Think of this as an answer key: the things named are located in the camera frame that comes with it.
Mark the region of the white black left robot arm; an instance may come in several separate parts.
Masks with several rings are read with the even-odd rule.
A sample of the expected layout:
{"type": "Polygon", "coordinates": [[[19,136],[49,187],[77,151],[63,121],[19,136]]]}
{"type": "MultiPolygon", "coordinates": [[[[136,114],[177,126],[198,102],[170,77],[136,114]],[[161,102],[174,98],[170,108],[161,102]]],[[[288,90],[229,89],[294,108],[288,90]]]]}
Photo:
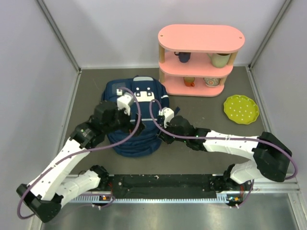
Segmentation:
{"type": "Polygon", "coordinates": [[[20,197],[17,216],[25,204],[32,214],[43,223],[50,222],[71,200],[93,189],[104,190],[110,187],[109,174],[103,166],[94,165],[84,174],[64,182],[73,168],[90,152],[98,151],[98,145],[105,136],[117,130],[128,132],[128,136],[103,149],[125,143],[141,125],[141,108],[135,99],[121,96],[116,102],[102,101],[89,119],[79,124],[65,142],[52,162],[27,184],[20,184],[16,192],[20,197]]]}

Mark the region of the navy blue backpack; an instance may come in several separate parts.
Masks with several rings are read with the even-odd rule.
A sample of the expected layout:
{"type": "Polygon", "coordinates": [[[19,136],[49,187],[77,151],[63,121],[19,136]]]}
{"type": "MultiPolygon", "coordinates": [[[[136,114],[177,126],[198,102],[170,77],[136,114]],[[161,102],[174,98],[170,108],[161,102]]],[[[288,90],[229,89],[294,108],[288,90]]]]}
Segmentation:
{"type": "Polygon", "coordinates": [[[150,76],[135,76],[129,79],[112,80],[106,84],[101,100],[116,102],[119,97],[117,95],[117,89],[120,87],[130,89],[137,97],[144,130],[138,136],[131,137],[113,149],[117,154],[124,157],[143,157],[150,155],[159,149],[162,141],[158,137],[160,130],[150,117],[149,104],[152,99],[157,99],[163,108],[169,107],[169,96],[166,88],[159,80],[150,76]]]}

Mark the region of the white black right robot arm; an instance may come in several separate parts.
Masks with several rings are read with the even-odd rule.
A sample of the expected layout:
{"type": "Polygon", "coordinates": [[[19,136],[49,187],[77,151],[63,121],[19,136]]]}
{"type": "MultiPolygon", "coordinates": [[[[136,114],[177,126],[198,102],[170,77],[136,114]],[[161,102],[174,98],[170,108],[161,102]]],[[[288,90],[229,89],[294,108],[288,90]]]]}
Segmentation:
{"type": "Polygon", "coordinates": [[[180,141],[192,150],[223,152],[247,159],[232,164],[224,172],[224,184],[234,190],[241,184],[259,178],[284,182],[292,152],[272,133],[240,137],[218,133],[207,128],[195,128],[180,115],[158,117],[159,138],[167,144],[180,141]]]}

